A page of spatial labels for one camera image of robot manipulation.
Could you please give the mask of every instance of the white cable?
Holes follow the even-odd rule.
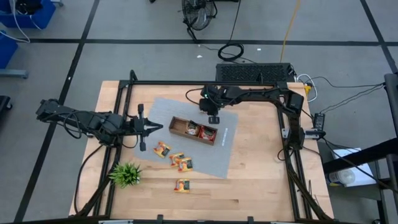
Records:
[[[312,98],[311,100],[308,100],[308,102],[310,103],[310,102],[314,101],[314,100],[318,97],[318,91],[317,91],[317,88],[315,87],[315,83],[313,82],[312,78],[311,78],[309,75],[307,75],[307,74],[301,74],[301,75],[299,75],[299,76],[297,77],[297,79],[299,79],[299,78],[302,77],[302,76],[305,76],[305,77],[307,77],[307,78],[310,79],[310,81],[312,82],[313,89],[315,90],[315,97]]]
[[[24,43],[30,43],[29,37],[24,33],[24,31],[22,31],[22,29],[19,27],[19,24],[18,24],[18,21],[17,21],[17,16],[16,16],[16,6],[17,6],[17,3],[16,3],[16,0],[12,0],[12,1],[13,1],[13,3],[14,3],[14,7],[13,7],[13,10],[12,10],[12,14],[14,15],[15,23],[17,24],[17,27],[18,27],[19,31],[21,32],[21,34],[24,35],[24,36],[26,37],[27,40],[18,39],[18,38],[15,38],[15,37],[11,37],[10,35],[7,35],[7,34],[1,32],[1,31],[0,31],[0,34],[4,35],[4,36],[6,36],[6,37],[8,37],[8,38],[10,38],[10,39],[12,39],[12,40],[21,41],[21,42],[24,42]]]
[[[40,28],[40,27],[35,23],[35,21],[33,21],[32,16],[33,16],[33,15],[30,15],[29,17],[30,17],[30,19],[31,19],[31,21],[32,21],[32,23],[33,23],[33,25],[35,25],[36,28],[37,28],[38,30],[42,30],[42,28]]]

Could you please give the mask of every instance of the gray floor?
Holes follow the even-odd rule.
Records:
[[[47,29],[27,34],[36,39],[79,39],[95,1],[63,1],[65,7],[57,8]],[[398,2],[367,2],[385,41],[398,41]],[[218,17],[197,32],[198,38],[229,38],[237,4],[217,5]],[[243,1],[233,39],[283,40],[294,6],[292,0]],[[180,0],[157,0],[155,4],[100,0],[88,38],[189,39],[180,8]],[[20,36],[17,30],[6,30]],[[374,42],[377,38],[359,0],[302,0],[289,40]],[[46,124],[35,120],[34,112],[41,99],[59,97],[77,47],[19,44],[8,68],[28,70],[29,79],[0,79],[0,95],[11,96],[14,103],[0,129],[0,223],[14,220],[47,131]],[[389,50],[398,60],[398,47]],[[280,45],[245,45],[244,56],[255,62],[278,62],[280,51]],[[335,85],[380,83],[385,73],[391,73],[379,46],[288,45],[284,61],[292,63],[297,73],[324,76]],[[215,66],[221,62],[216,52],[193,44],[85,44],[65,104],[93,110],[101,82],[127,79],[130,69],[140,80],[214,80]],[[323,80],[315,84],[319,96],[310,104],[312,112],[360,91],[334,89]],[[327,138],[343,145],[372,146],[395,137],[391,119],[386,94],[379,90],[329,112]],[[68,215],[85,144],[56,129],[24,220]],[[375,201],[336,189],[330,193],[335,217],[341,221],[370,223],[378,218]]]

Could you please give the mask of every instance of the wooden table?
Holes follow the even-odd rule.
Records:
[[[146,117],[155,97],[188,103],[185,92],[200,87],[134,85],[129,114],[137,114],[137,105],[143,103]],[[289,88],[305,96],[301,83],[289,83]],[[103,82],[96,111],[113,110],[117,89],[117,81]],[[123,111],[126,90],[123,94],[119,111]],[[198,101],[199,92],[190,93],[190,98]],[[307,101],[303,109],[309,111]],[[271,103],[245,102],[224,110],[239,115],[227,179],[199,172],[181,174],[166,164],[138,159],[134,157],[132,149],[123,148],[121,162],[141,164],[144,171],[139,185],[125,189],[116,188],[111,218],[156,219],[158,214],[163,214],[165,220],[242,221],[253,216],[255,221],[293,221],[285,164],[276,158],[278,151],[282,149],[282,141],[275,106]],[[304,129],[312,127],[308,116],[302,116],[301,122]],[[124,144],[132,146],[135,140],[136,137],[130,136],[125,138]],[[306,140],[304,146],[318,151],[314,140]],[[89,139],[84,158],[97,147],[98,141]],[[154,146],[147,145],[147,150],[152,147]],[[98,186],[104,151],[102,149],[96,153],[82,172],[78,193],[79,209]],[[333,217],[319,155],[307,150],[301,150],[300,153],[306,181],[312,182],[314,198],[316,197],[326,214]],[[190,194],[173,191],[175,181],[179,178],[191,180]],[[107,194],[106,189],[100,214],[104,213]],[[300,196],[297,198],[301,217],[305,217],[302,199]]]

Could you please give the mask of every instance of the green plant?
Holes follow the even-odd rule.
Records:
[[[120,188],[125,188],[128,185],[137,185],[141,179],[141,171],[139,170],[139,165],[136,167],[131,163],[125,163],[123,165],[118,164],[110,173],[109,178],[119,186]]]

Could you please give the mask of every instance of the snack bag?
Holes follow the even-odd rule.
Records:
[[[189,180],[188,179],[178,179],[175,182],[174,192],[189,193]]]
[[[193,121],[189,121],[189,123],[187,124],[187,130],[185,131],[185,133],[192,135],[192,136],[198,136],[200,130],[200,126],[198,124],[196,124]]]
[[[154,152],[161,158],[164,158],[165,156],[167,156],[167,154],[170,152],[170,150],[172,150],[172,148],[170,146],[164,144],[164,142],[159,142],[159,145],[156,148],[154,148]]]
[[[200,128],[199,138],[214,141],[215,137],[216,137],[216,132],[214,130],[206,128],[204,126]]]
[[[184,153],[176,153],[169,156],[170,160],[172,161],[171,167],[178,167],[178,162],[184,158]]]
[[[178,162],[179,172],[187,172],[192,170],[193,170],[193,165],[191,157],[183,158]]]

